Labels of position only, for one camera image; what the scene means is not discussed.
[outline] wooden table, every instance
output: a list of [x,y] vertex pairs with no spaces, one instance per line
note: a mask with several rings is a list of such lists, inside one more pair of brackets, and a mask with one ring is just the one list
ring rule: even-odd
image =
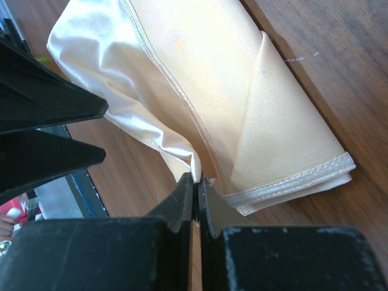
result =
[[[243,1],[358,164],[353,181],[344,186],[249,218],[266,225],[357,227],[388,274],[386,0]],[[47,37],[68,0],[7,2],[33,54],[49,56]],[[52,61],[45,64],[58,72]],[[108,121],[81,122],[69,129],[73,138],[107,151],[104,163],[90,173],[111,216],[143,215],[173,189],[175,182],[159,153]],[[195,272],[198,275],[198,260]]]

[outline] folded cloth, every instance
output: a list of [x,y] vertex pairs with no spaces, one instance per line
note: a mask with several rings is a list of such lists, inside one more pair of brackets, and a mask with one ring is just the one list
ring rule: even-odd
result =
[[247,215],[355,168],[238,0],[70,0],[47,48],[176,179],[208,174]]

